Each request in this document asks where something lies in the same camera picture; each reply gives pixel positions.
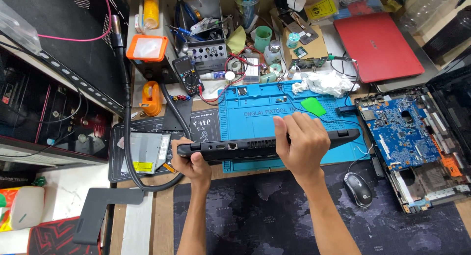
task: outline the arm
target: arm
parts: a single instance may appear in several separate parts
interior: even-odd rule
[[[191,180],[191,198],[185,225],[181,234],[177,255],[206,254],[206,195],[211,183],[211,167],[201,153],[194,153],[191,159],[177,155],[179,144],[192,143],[182,137],[172,141],[172,166]]]
[[[319,119],[296,112],[273,117],[276,152],[306,193],[315,240],[321,255],[360,255],[360,250],[340,217],[327,190],[320,167],[330,139]],[[286,133],[291,138],[288,144]]]

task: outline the black mouse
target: black mouse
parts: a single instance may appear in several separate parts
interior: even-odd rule
[[[356,205],[367,208],[370,206],[373,196],[371,190],[360,175],[349,172],[343,179],[345,190]]]

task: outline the laptop port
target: laptop port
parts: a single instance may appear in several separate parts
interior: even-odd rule
[[[237,149],[237,143],[233,143],[233,144],[227,144],[228,146],[228,150],[236,150]]]

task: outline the hand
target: hand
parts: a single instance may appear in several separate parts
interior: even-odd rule
[[[306,113],[295,112],[283,119],[273,117],[276,136],[276,153],[298,182],[324,181],[320,168],[327,153],[330,139],[319,119],[311,119]],[[286,132],[291,144],[288,144]]]
[[[208,190],[211,184],[212,171],[208,162],[204,161],[203,155],[200,152],[196,152],[191,155],[190,160],[177,154],[178,145],[189,143],[193,143],[193,141],[185,137],[180,138],[180,140],[172,140],[172,167],[189,177],[192,185]]]

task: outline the orange tape dispenser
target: orange tape dispenser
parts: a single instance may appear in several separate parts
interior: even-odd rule
[[[149,81],[142,89],[142,103],[139,104],[144,112],[150,117],[154,117],[162,110],[163,95],[159,84]]]

